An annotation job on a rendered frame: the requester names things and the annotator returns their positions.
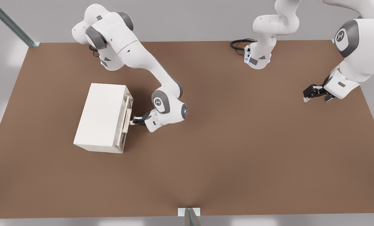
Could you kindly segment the glass oven door with handle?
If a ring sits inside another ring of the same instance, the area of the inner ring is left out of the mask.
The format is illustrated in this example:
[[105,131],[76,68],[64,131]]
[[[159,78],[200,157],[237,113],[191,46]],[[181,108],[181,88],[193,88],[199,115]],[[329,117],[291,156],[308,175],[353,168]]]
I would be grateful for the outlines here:
[[120,113],[113,142],[113,147],[115,148],[116,153],[123,153],[128,127],[131,124],[132,104],[134,101],[127,86],[121,85],[120,93]]

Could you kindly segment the white oven body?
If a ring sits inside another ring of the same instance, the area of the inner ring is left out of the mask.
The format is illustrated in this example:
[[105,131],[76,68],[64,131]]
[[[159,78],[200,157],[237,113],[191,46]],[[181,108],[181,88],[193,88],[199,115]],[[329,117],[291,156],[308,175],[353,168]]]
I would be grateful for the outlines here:
[[126,86],[91,83],[73,143],[85,150],[121,153],[115,146]]

